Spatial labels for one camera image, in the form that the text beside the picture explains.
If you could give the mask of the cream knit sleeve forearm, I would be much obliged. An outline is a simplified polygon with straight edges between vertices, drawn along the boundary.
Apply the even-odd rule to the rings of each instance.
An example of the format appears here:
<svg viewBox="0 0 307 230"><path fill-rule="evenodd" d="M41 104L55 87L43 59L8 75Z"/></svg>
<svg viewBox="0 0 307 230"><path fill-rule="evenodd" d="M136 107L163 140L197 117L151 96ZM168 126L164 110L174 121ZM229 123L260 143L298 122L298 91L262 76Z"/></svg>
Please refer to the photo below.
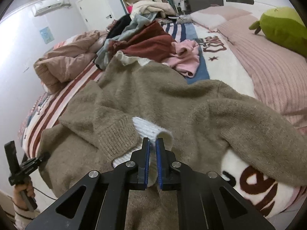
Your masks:
<svg viewBox="0 0 307 230"><path fill-rule="evenodd" d="M16 229L24 230L26 226L31 223L41 212L39 210L30 211L30 210L24 210L14 205L14 211L15 211L15 223L14 226Z"/></svg>

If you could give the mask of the person's left hand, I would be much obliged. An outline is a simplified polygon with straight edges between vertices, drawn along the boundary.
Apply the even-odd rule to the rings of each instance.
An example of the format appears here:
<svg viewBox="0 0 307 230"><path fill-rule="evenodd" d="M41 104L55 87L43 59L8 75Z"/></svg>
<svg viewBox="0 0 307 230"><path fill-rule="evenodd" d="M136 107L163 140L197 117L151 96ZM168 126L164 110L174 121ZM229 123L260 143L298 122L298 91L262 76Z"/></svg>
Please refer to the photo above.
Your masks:
<svg viewBox="0 0 307 230"><path fill-rule="evenodd" d="M26 202L24 201L23 197L21 196L21 192L24 191L28 197L35 198L35 192L33 188L33 184L31 179L24 182L23 184L18 184L14 186L13 189L13 203L22 210L28 210Z"/></svg>

